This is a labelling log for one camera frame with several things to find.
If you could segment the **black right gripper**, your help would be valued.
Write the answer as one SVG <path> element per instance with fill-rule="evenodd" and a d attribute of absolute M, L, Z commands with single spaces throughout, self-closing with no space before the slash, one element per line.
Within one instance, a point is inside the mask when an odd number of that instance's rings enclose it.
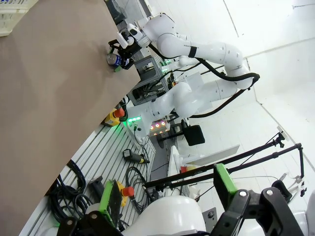
<path fill-rule="evenodd" d="M 135 53 L 141 50 L 141 46 L 134 42 L 132 45 L 127 46 L 125 49 L 121 47 L 118 40 L 114 39 L 108 42 L 110 51 L 109 53 L 114 53 L 115 50 L 123 58 L 118 57 L 114 63 L 114 72 L 119 72 L 121 70 L 128 70 L 134 65 L 134 60 L 131 58 Z"/>

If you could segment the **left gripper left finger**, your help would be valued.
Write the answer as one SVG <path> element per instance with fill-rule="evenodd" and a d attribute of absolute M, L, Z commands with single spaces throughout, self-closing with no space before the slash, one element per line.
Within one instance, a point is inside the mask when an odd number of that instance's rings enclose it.
<path fill-rule="evenodd" d="M 117 229 L 123 197 L 115 180 L 107 181 L 99 206 L 80 220 L 64 219 L 58 236 L 121 236 Z"/>

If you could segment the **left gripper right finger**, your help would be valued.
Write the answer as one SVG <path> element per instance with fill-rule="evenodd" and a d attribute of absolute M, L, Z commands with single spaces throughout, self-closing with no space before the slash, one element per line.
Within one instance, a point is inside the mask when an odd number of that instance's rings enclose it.
<path fill-rule="evenodd" d="M 265 188 L 261 193 L 237 189 L 223 164 L 214 165 L 214 187 L 225 212 L 210 235 L 236 236 L 246 219 L 255 219 L 266 236 L 303 235 L 278 188 Z"/>

